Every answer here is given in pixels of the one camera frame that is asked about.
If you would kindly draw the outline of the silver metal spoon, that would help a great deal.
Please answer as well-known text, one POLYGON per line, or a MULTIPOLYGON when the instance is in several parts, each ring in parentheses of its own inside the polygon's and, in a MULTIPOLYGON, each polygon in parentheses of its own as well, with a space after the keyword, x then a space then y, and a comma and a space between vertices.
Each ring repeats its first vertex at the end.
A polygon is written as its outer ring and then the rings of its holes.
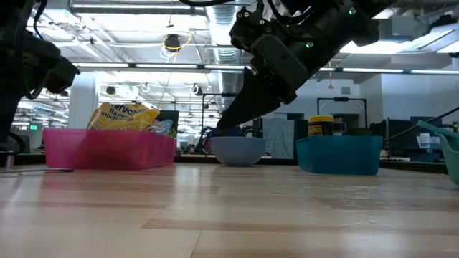
POLYGON ((0 170, 0 176, 3 175, 24 175, 36 173, 71 173, 72 169, 68 168, 23 168, 23 169, 4 169, 0 170))

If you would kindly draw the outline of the yellow chicken ramen pack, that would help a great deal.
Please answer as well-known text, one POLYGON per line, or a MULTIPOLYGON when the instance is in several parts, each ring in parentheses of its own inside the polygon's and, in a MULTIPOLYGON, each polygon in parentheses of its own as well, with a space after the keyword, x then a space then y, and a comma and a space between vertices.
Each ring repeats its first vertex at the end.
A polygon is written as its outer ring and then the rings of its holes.
POLYGON ((87 129, 145 131, 159 114, 159 110, 145 105, 104 102, 92 114, 87 129))

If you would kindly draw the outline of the blue beef ramen pack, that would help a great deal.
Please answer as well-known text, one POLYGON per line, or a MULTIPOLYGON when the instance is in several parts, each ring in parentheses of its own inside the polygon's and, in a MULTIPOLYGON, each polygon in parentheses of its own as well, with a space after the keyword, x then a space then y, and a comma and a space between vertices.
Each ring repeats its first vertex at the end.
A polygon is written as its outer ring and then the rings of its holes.
POLYGON ((147 131, 159 135, 167 135, 174 137, 173 121, 172 120, 154 120, 148 127, 147 131))

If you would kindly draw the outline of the black metal frame stand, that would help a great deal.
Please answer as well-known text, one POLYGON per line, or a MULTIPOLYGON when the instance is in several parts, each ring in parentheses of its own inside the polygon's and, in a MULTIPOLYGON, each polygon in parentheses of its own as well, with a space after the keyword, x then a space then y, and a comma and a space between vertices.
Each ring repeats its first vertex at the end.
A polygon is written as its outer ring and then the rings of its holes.
MULTIPOLYGON (((353 102, 359 108, 364 111, 364 127, 369 128, 368 124, 368 110, 367 110, 367 99, 364 98, 348 98, 348 97, 319 97, 316 101, 317 115, 320 115, 321 109, 330 102, 353 102)), ((359 126, 359 115, 358 114, 332 114, 334 122, 345 122, 347 125, 346 132, 343 135, 347 135, 348 131, 352 128, 361 128, 359 126)))
POLYGON ((202 106, 201 106, 201 130, 200 130, 200 137, 198 140, 198 145, 199 145, 199 153, 207 156, 207 152, 205 150, 205 139, 204 139, 204 134, 206 133, 207 127, 204 126, 204 106, 206 105, 205 98, 207 96, 220 96, 220 97, 236 97, 237 93, 233 92, 223 92, 223 93, 203 93, 202 94, 202 106))

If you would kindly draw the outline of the grey partition panel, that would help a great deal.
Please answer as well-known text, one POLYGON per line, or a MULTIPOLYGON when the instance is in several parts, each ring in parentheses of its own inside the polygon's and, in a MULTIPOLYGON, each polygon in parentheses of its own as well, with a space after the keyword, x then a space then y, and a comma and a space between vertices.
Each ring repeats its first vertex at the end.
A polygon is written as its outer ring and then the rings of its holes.
POLYGON ((262 134, 266 139, 266 152, 273 159, 294 159, 294 129, 293 120, 279 118, 263 118, 262 134))

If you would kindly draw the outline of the mint green plastic bin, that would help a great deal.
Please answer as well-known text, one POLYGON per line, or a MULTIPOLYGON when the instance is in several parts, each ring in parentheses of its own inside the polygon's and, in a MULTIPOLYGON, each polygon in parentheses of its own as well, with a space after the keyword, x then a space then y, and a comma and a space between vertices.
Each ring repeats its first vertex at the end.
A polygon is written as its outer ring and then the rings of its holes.
POLYGON ((459 186, 459 138, 436 133, 450 180, 459 186))

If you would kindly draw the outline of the red translucent plastic bin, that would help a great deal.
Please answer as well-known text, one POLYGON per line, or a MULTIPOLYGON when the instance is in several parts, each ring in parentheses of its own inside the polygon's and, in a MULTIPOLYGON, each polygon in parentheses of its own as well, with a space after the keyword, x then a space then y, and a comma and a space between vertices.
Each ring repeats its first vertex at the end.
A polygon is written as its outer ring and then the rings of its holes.
POLYGON ((50 168, 146 170, 171 165, 176 139, 148 131, 47 128, 43 132, 50 168))

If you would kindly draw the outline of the silver ventilation duct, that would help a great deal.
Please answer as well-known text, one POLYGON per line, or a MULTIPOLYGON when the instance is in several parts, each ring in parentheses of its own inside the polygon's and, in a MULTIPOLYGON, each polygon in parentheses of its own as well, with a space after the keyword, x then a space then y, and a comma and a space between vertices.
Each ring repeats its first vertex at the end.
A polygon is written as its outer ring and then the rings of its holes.
MULTIPOLYGON (((239 6, 221 4, 206 7, 209 18, 209 33, 212 43, 217 45, 213 54, 218 65, 240 65, 242 54, 231 45, 230 29, 236 21, 239 6)), ((242 74, 236 72, 221 73, 218 77, 219 91, 238 93, 242 88, 242 74)))

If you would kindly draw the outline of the blue bowl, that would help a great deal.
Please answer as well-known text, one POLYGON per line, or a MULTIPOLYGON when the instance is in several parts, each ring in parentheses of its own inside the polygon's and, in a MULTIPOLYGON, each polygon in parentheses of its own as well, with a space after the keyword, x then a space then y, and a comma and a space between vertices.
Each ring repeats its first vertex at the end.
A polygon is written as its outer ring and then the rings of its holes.
POLYGON ((255 165, 265 153, 266 139, 222 136, 212 139, 215 158, 227 166, 255 165))

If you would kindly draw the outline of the dark jar with yellow lid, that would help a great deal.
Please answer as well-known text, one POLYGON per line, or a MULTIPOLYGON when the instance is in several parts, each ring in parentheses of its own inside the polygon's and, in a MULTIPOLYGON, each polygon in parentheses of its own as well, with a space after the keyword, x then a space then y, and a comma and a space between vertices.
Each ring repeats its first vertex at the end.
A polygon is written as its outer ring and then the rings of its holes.
POLYGON ((333 135, 334 118, 331 115, 309 117, 308 135, 333 135))

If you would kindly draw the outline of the black monitor screen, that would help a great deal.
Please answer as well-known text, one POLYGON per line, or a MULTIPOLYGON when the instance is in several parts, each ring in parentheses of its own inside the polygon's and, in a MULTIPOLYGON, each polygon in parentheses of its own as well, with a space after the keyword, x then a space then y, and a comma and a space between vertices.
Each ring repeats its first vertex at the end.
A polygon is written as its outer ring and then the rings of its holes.
POLYGON ((170 136, 176 137, 178 131, 179 111, 176 110, 161 110, 159 116, 156 118, 158 121, 171 120, 171 133, 170 136))

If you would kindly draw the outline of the white building column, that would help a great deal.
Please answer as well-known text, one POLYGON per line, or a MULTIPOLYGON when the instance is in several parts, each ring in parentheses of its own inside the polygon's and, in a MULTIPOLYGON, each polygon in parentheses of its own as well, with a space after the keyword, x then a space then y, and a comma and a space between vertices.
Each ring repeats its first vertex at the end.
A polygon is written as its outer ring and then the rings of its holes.
POLYGON ((99 85, 95 72, 81 72, 70 87, 68 128, 85 129, 99 104, 99 85))

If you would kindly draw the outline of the dark teal plastic bin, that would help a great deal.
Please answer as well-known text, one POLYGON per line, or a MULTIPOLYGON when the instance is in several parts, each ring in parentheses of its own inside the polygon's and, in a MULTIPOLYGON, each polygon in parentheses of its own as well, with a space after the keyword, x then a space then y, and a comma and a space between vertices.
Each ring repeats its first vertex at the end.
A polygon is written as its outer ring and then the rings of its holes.
POLYGON ((298 165, 328 175, 375 176, 382 137, 314 135, 296 141, 298 165))

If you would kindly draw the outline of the black ceiling-hung device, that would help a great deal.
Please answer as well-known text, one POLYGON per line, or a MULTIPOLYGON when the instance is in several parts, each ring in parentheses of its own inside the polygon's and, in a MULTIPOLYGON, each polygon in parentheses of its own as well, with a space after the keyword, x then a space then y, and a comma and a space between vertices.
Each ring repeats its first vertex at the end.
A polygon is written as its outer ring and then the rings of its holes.
POLYGON ((167 52, 178 52, 181 48, 178 34, 168 34, 164 41, 164 48, 167 52))

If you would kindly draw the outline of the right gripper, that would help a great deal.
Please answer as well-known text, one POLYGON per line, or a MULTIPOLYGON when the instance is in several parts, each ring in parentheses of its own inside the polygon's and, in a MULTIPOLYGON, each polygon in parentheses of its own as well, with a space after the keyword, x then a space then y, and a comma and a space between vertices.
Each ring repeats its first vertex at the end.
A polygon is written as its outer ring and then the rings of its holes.
POLYGON ((258 38, 252 53, 251 67, 256 75, 244 68, 242 89, 217 123, 221 130, 271 113, 280 103, 289 105, 297 98, 296 90, 308 79, 305 65, 275 35, 258 38))

